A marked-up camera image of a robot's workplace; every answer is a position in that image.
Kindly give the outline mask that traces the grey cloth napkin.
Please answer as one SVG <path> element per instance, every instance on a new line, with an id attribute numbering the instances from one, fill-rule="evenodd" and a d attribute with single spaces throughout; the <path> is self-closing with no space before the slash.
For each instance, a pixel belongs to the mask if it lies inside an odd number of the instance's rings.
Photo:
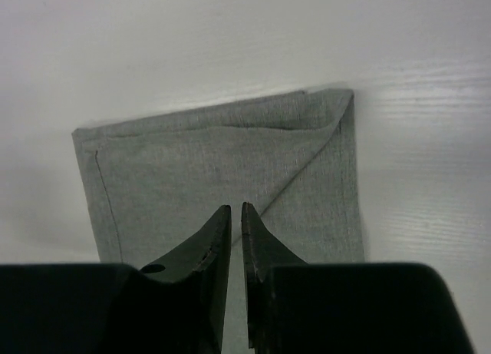
<path id="1" fill-rule="evenodd" d="M 349 89 L 79 128 L 72 137 L 104 262 L 143 266 L 197 231 L 219 206 L 231 207 L 225 353 L 249 351 L 244 203 L 304 260 L 364 260 Z"/>

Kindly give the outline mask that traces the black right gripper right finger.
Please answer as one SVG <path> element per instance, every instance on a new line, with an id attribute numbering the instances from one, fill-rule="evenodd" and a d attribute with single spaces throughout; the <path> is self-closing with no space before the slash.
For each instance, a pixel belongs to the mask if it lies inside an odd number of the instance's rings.
<path id="1" fill-rule="evenodd" d="M 471 353 L 440 275 L 419 263 L 309 264 L 242 206 L 249 346 L 257 353 Z"/>

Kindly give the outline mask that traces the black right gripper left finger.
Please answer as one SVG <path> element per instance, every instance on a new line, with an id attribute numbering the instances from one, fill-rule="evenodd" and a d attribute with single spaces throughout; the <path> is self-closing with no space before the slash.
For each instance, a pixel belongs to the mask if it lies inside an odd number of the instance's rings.
<path id="1" fill-rule="evenodd" d="M 219 353 L 231 209 L 137 269 L 123 263 L 1 268 L 3 353 Z"/>

